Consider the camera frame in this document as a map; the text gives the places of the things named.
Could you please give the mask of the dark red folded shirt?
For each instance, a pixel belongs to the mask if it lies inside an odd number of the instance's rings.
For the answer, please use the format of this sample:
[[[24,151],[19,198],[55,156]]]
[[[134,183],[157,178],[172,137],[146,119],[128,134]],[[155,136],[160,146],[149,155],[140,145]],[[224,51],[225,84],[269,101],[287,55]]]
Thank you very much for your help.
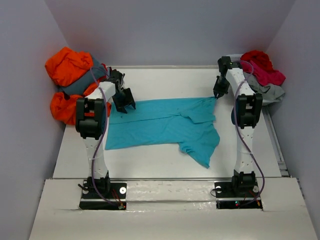
[[[107,67],[106,67],[106,72],[107,72],[107,75],[108,75],[108,76],[110,76],[110,75],[112,74],[112,71],[113,71],[113,69],[112,69],[111,66],[107,66]]]

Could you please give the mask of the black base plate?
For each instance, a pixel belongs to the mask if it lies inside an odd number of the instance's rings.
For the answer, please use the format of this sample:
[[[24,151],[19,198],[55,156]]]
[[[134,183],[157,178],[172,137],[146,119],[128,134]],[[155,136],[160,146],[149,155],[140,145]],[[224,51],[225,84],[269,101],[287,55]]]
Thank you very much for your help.
[[[106,211],[125,211],[127,209],[127,183],[121,181],[112,181],[109,192],[101,192],[102,197],[98,195],[95,189],[87,190],[86,181],[78,184],[81,188],[81,198],[79,208],[81,210],[106,210]]]
[[[229,181],[218,181],[214,183],[210,194],[215,198],[218,210],[239,210],[239,209],[263,209],[258,184],[249,190],[235,192],[232,183]]]

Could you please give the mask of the teal t shirt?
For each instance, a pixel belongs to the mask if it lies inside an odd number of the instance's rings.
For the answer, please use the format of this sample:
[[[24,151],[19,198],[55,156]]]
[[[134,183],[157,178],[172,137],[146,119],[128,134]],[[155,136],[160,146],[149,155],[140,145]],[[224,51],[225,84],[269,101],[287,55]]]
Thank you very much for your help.
[[[111,107],[106,150],[178,144],[179,150],[205,168],[220,143],[214,127],[214,97],[142,100],[126,113]]]

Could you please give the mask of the magenta t shirt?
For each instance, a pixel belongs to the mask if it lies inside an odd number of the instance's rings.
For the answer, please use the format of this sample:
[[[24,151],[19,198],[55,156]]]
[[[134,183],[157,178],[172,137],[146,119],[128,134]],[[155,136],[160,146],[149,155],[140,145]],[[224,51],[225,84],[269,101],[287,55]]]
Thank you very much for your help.
[[[268,84],[281,86],[286,80],[286,77],[280,71],[265,71],[252,60],[250,60],[249,62],[243,62],[242,67],[243,71],[248,74],[253,71],[252,75],[255,76],[257,82],[261,86],[266,86]]]

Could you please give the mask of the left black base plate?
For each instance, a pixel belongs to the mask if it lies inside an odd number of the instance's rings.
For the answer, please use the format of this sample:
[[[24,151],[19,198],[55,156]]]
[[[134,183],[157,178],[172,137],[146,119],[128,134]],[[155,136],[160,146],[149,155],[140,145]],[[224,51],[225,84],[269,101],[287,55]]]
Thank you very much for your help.
[[[79,208],[81,210],[106,210],[106,211],[125,211],[127,209],[127,183],[121,181],[112,181],[109,192],[101,192],[102,197],[98,195],[95,189],[87,190],[86,181],[78,184],[81,188],[81,198]]]

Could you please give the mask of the grey t shirt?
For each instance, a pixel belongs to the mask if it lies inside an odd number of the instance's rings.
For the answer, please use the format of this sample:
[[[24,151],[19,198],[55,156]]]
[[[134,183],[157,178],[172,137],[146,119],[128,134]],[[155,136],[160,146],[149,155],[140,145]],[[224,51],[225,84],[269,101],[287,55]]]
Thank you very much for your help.
[[[251,89],[262,95],[263,101],[267,101],[268,103],[278,102],[285,97],[285,91],[281,86],[271,83],[268,83],[266,86],[262,86],[258,83],[258,80],[254,75],[250,75],[246,72],[244,72],[243,75]]]

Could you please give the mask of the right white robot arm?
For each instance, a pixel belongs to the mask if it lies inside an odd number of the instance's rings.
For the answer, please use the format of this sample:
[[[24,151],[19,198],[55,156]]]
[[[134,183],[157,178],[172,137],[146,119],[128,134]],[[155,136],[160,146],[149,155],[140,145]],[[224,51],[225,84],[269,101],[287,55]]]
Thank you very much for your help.
[[[233,61],[230,56],[222,56],[218,61],[220,75],[213,88],[214,97],[219,99],[232,89],[234,94],[231,121],[236,131],[237,155],[230,181],[217,182],[215,196],[222,198],[245,198],[258,190],[254,165],[258,166],[253,155],[254,130],[260,120],[263,97],[254,92],[244,76],[243,67],[252,67],[248,62]]]

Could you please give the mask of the red t shirt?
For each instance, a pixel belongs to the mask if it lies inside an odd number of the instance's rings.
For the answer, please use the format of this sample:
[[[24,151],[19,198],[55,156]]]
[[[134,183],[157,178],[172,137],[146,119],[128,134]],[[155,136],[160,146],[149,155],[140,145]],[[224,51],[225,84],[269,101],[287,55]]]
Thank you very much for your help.
[[[246,62],[252,61],[258,67],[260,67],[266,72],[271,72],[274,70],[273,64],[269,56],[263,51],[252,50],[252,51],[246,52],[241,56],[240,59]]]

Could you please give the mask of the white plastic laundry basket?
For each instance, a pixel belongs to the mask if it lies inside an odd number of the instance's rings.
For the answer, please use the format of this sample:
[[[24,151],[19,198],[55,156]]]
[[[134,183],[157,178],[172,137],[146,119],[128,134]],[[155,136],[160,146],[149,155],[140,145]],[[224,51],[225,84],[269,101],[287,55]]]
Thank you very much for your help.
[[[230,57],[230,60],[232,62],[239,62],[241,60],[242,54],[228,54],[228,57]]]

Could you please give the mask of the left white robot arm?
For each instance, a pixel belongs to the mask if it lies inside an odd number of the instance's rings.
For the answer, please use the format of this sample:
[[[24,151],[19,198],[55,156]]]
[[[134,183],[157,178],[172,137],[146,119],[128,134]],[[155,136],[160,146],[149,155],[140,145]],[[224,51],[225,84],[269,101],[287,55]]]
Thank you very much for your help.
[[[131,89],[124,87],[124,73],[98,67],[91,67],[90,73],[97,88],[87,97],[76,100],[75,112],[75,129],[83,139],[89,164],[87,182],[82,189],[87,194],[96,194],[105,200],[111,191],[102,146],[107,130],[107,103],[112,100],[116,111],[124,114],[127,113],[127,107],[135,110],[136,103]]]

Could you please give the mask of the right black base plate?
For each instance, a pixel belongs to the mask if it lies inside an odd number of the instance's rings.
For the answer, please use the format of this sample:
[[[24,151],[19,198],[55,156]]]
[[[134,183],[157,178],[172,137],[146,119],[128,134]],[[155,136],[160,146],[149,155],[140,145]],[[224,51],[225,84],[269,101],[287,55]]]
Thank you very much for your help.
[[[239,209],[263,209],[258,184],[249,190],[235,192],[232,183],[229,181],[218,181],[214,183],[210,194],[215,198],[218,210],[239,210]]]

